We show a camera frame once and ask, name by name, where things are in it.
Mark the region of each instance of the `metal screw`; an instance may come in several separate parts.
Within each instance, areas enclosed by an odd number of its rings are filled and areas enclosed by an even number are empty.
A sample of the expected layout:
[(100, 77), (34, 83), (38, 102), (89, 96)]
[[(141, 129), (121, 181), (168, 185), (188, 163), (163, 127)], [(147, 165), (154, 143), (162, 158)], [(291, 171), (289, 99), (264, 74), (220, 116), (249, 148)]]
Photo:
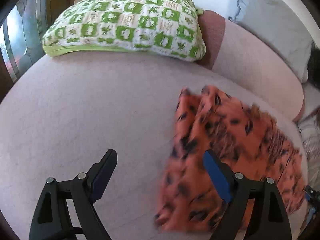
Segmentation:
[(87, 176), (87, 174), (85, 174), (84, 172), (81, 172), (78, 174), (78, 179), (84, 179)]
[(244, 177), (243, 174), (240, 172), (237, 172), (235, 176), (237, 179), (243, 179), (243, 177)]
[(48, 184), (52, 183), (53, 181), (54, 181), (54, 178), (53, 178), (53, 177), (49, 177), (49, 178), (47, 178), (47, 180), (46, 180), (46, 182), (47, 182)]
[(268, 182), (269, 184), (273, 184), (275, 181), (274, 181), (272, 178), (267, 178), (267, 182)]

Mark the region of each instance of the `orange patterned fabric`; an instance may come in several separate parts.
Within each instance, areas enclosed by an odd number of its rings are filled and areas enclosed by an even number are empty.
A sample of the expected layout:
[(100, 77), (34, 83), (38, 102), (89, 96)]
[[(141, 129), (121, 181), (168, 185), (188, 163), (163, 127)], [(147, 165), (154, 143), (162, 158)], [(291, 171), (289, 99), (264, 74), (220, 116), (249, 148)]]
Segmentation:
[[(277, 183), (288, 214), (303, 202), (301, 155), (267, 113), (251, 108), (214, 86), (202, 94), (183, 89), (176, 110), (174, 147), (161, 183), (155, 222), (164, 230), (214, 231), (227, 205), (202, 164), (212, 149), (234, 172)], [(248, 226), (248, 202), (242, 229)]]

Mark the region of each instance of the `black cable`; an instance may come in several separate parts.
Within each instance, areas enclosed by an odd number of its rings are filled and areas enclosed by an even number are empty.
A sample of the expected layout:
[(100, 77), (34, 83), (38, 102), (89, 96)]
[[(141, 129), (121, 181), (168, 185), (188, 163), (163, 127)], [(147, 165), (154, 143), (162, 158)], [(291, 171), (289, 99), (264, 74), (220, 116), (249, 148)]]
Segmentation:
[(82, 228), (68, 228), (55, 233), (53, 236), (49, 236), (44, 240), (63, 240), (67, 237), (74, 236), (76, 234), (84, 235)]

